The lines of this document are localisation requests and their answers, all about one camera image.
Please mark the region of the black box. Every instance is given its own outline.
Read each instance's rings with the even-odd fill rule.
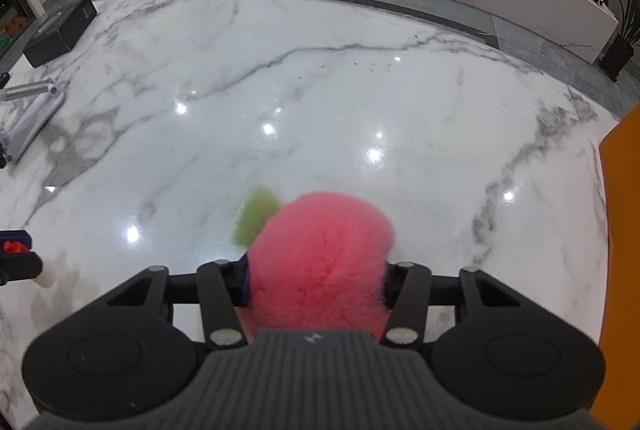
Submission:
[[[47,18],[24,47],[34,68],[71,52],[97,12],[91,0],[76,0]]]

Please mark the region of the pink pom-pom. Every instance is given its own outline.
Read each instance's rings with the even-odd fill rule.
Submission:
[[[274,215],[248,251],[244,330],[385,327],[386,255],[394,230],[380,210],[339,193],[308,193]]]

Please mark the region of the black pot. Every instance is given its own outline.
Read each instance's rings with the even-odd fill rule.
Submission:
[[[626,43],[620,36],[616,36],[607,54],[600,60],[600,68],[612,81],[617,81],[620,70],[623,69],[626,62],[629,61],[633,55],[634,48]]]

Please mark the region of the marble floor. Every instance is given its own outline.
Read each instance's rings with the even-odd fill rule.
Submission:
[[[598,339],[598,144],[616,124],[602,106],[480,39],[344,2],[95,5],[71,53],[11,70],[66,88],[0,173],[2,225],[27,229],[55,276],[0,288],[0,408],[16,425],[34,415],[19,363],[38,333],[151,264],[241,256],[236,214],[260,184],[363,197],[395,226],[391,260],[481,266]],[[197,315],[176,319],[202,337]]]
[[[68,0],[50,0],[48,6]],[[640,67],[629,63],[617,82],[612,82],[597,64],[589,64],[549,40],[487,12],[453,0],[345,0],[367,6],[408,13],[445,30],[457,31],[526,61],[584,93],[618,118],[640,102]],[[0,60],[0,71],[8,70],[22,53],[29,33]]]

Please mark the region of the orange panel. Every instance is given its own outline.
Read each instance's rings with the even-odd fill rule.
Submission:
[[[600,348],[607,370],[591,413],[611,430],[640,420],[640,107],[600,144],[609,277]]]

